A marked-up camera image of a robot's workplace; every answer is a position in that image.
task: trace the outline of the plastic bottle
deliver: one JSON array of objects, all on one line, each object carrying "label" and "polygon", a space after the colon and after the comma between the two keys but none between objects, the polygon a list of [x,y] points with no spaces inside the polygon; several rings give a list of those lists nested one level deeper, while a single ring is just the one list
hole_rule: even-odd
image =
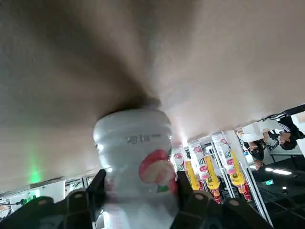
[{"label": "plastic bottle", "polygon": [[220,192],[219,192],[220,181],[215,173],[214,166],[213,166],[213,163],[211,160],[211,156],[205,156],[204,160],[208,166],[208,172],[210,175],[210,177],[205,180],[206,184],[207,184],[209,190],[212,192],[215,201],[217,203],[221,203]]},{"label": "plastic bottle", "polygon": [[157,110],[128,110],[98,121],[93,138],[108,169],[105,228],[168,229],[178,213],[171,123]]},{"label": "plastic bottle", "polygon": [[233,151],[229,147],[224,135],[222,133],[218,133],[212,135],[212,140],[215,144],[217,151],[219,152],[220,160],[224,165],[227,174],[233,174],[236,172],[233,161]]},{"label": "plastic bottle", "polygon": [[195,141],[189,144],[189,149],[191,152],[191,158],[198,169],[198,174],[200,179],[207,179],[210,177],[208,172],[208,166],[204,161],[203,150],[200,146],[200,142]]},{"label": "plastic bottle", "polygon": [[220,181],[214,171],[214,167],[211,161],[211,156],[202,149],[199,141],[194,141],[189,144],[191,151],[191,158],[195,162],[198,169],[198,173],[202,182],[206,182],[209,190],[212,192],[214,199],[217,203],[221,202],[219,185]]}]

